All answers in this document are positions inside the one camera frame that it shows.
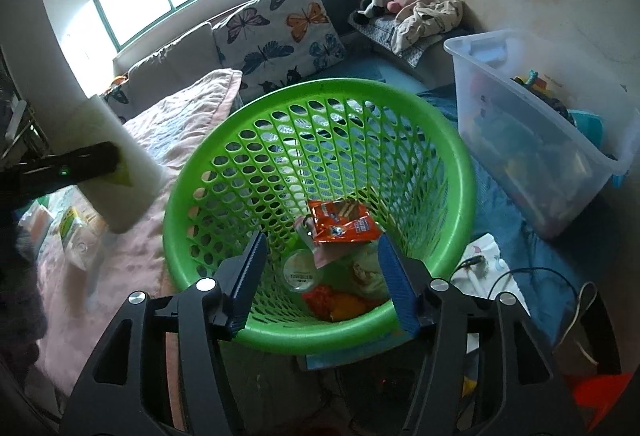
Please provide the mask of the plain grey cushion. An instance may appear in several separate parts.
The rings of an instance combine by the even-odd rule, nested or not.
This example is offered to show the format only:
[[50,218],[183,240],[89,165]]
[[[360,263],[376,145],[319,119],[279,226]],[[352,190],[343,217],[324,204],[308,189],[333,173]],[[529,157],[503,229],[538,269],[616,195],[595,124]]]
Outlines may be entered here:
[[127,89],[137,96],[171,94],[219,67],[212,26],[203,22],[134,64]]

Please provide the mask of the lime drink bottle yellow label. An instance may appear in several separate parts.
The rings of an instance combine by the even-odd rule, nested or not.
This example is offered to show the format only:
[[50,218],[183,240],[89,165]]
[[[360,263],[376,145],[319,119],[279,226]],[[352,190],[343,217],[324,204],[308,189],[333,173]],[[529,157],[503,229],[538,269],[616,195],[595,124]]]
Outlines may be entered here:
[[96,230],[76,207],[66,209],[58,225],[65,259],[82,271],[92,270],[102,257],[102,242]]

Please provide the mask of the white milk carton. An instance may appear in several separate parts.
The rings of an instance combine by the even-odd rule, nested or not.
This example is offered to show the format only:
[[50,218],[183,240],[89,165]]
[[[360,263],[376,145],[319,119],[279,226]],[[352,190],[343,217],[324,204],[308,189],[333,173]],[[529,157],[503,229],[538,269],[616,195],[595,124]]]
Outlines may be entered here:
[[115,233],[131,229],[160,194],[163,168],[99,96],[64,118],[52,147],[79,163],[81,193]]

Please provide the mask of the red crinkled snack wrapper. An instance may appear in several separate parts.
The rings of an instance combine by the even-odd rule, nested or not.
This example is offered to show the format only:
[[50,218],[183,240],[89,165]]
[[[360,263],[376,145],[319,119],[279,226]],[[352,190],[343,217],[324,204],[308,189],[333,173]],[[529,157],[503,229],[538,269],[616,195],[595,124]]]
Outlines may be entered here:
[[361,297],[325,284],[303,293],[302,300],[314,318],[326,322],[352,320],[384,303],[384,300]]

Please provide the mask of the crumpled beige cloth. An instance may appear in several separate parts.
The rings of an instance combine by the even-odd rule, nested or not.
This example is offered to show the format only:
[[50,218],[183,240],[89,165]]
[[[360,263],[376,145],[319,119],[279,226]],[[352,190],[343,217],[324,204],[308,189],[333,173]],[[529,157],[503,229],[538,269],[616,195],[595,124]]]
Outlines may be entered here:
[[446,34],[463,18],[462,0],[416,0],[403,8],[395,18],[392,51],[399,54],[422,38]]

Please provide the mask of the orange snack bag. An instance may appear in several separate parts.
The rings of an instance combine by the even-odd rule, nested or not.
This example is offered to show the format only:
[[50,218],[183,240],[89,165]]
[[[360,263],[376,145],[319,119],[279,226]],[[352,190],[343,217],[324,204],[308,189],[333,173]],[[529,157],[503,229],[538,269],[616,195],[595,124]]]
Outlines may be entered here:
[[312,239],[317,243],[366,243],[382,235],[367,208],[353,200],[309,200],[310,217],[314,223]]

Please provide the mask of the pink snack bag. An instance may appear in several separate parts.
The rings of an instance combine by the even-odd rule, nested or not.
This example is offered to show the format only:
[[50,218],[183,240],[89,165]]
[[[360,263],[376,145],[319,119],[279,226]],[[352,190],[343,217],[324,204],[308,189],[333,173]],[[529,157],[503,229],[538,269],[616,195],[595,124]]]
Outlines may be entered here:
[[346,256],[352,251],[352,247],[346,243],[317,243],[312,239],[314,223],[310,217],[297,217],[294,221],[294,229],[306,248],[311,251],[314,266],[322,269],[329,263]]

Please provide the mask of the butterfly cushion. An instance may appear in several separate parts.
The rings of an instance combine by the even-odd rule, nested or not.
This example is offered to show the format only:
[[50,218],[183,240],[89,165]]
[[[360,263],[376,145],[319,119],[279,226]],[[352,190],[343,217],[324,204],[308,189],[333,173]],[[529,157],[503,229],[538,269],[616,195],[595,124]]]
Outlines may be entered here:
[[126,84],[124,82],[112,84],[101,96],[105,104],[122,123],[128,121],[131,113],[130,102],[125,89]]
[[242,73],[246,101],[346,58],[321,0],[250,0],[213,27],[222,66]]

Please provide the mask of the butterfly cushion right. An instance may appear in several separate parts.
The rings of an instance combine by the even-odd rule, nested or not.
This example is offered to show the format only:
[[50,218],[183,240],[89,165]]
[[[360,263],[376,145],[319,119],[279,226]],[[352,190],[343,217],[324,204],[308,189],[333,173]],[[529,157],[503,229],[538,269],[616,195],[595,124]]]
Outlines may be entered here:
[[321,0],[250,0],[213,27],[222,66],[242,73],[246,101],[346,58]]

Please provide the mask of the butterfly cushion left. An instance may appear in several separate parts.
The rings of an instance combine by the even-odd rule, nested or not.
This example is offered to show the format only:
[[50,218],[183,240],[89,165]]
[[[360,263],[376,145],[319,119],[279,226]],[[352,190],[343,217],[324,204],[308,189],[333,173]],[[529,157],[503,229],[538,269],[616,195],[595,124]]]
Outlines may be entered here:
[[126,84],[124,82],[112,84],[101,96],[105,104],[122,123],[128,121],[131,113],[130,102],[125,89]]

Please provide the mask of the tissue pack pink white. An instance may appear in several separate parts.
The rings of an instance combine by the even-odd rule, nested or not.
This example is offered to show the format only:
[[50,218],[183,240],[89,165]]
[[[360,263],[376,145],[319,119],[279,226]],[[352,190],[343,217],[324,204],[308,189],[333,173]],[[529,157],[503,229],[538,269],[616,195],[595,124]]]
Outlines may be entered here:
[[21,217],[18,225],[29,234],[32,244],[41,242],[47,235],[53,217],[50,211],[39,202],[32,202]]

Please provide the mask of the green plastic mesh basket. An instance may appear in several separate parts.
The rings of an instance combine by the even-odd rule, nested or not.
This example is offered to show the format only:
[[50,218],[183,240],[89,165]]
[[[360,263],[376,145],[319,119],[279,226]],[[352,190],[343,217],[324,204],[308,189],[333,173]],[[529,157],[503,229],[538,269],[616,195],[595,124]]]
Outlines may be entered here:
[[238,340],[310,355],[397,324],[372,259],[329,259],[327,248],[387,234],[447,277],[474,207],[471,156],[436,107],[382,82],[319,79],[262,96],[207,133],[171,190],[163,245],[186,289],[265,234],[267,263]]

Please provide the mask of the clear plastic storage bin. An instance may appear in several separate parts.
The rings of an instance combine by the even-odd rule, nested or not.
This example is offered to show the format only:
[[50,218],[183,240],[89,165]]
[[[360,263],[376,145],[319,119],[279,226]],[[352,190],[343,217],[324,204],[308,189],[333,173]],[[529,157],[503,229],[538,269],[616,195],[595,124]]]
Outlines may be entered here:
[[639,151],[639,110],[579,52],[518,29],[449,38],[458,131],[540,237],[557,237]]

